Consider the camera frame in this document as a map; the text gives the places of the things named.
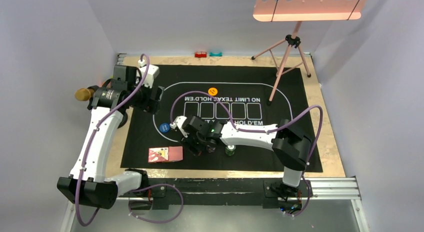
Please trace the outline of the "blue poker chip stack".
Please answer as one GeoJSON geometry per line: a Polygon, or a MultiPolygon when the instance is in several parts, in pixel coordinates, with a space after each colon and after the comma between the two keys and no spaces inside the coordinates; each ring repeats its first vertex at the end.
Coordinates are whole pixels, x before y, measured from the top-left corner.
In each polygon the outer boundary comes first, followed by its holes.
{"type": "Polygon", "coordinates": [[[207,145],[207,146],[206,146],[206,150],[207,150],[209,153],[213,153],[213,152],[215,152],[216,147],[213,147],[213,146],[209,146],[209,145],[207,145]]]}

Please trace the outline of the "blue small blind button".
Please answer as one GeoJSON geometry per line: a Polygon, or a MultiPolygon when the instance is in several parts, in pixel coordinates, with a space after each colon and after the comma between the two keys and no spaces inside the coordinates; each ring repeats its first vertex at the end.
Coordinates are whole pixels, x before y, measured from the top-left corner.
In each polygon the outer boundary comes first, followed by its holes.
{"type": "Polygon", "coordinates": [[[162,123],[159,126],[159,131],[161,133],[167,133],[171,129],[170,124],[168,123],[162,123]]]}

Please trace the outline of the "orange big blind button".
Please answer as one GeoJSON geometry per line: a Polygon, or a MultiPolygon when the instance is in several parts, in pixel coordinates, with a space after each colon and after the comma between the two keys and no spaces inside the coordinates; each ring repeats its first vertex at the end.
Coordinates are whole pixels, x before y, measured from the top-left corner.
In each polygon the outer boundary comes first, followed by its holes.
{"type": "Polygon", "coordinates": [[[216,96],[218,94],[218,90],[214,87],[209,88],[207,92],[211,96],[216,96]]]}

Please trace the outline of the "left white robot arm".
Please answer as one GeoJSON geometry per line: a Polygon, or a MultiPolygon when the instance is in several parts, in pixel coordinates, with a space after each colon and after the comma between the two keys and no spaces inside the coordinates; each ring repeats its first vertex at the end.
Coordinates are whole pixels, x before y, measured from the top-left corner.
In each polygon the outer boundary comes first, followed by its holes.
{"type": "Polygon", "coordinates": [[[151,64],[115,65],[113,77],[101,87],[93,85],[75,93],[77,100],[89,102],[91,119],[77,162],[56,185],[70,202],[110,209],[117,197],[129,191],[138,197],[148,193],[145,172],[127,169],[107,178],[106,165],[116,130],[128,119],[126,110],[133,107],[150,114],[158,112],[164,88],[154,88],[153,84],[159,73],[159,67],[151,64]]]}

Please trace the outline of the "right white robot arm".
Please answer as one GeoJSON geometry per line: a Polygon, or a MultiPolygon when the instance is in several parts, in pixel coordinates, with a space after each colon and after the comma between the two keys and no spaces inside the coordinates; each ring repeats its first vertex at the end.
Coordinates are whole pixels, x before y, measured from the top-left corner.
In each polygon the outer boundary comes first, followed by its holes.
{"type": "Polygon", "coordinates": [[[312,139],[289,120],[271,125],[240,125],[223,121],[206,122],[197,116],[178,116],[171,127],[182,134],[182,146],[195,155],[219,144],[273,151],[284,166],[280,188],[288,196],[300,190],[302,174],[309,154],[314,150],[312,139]]]}

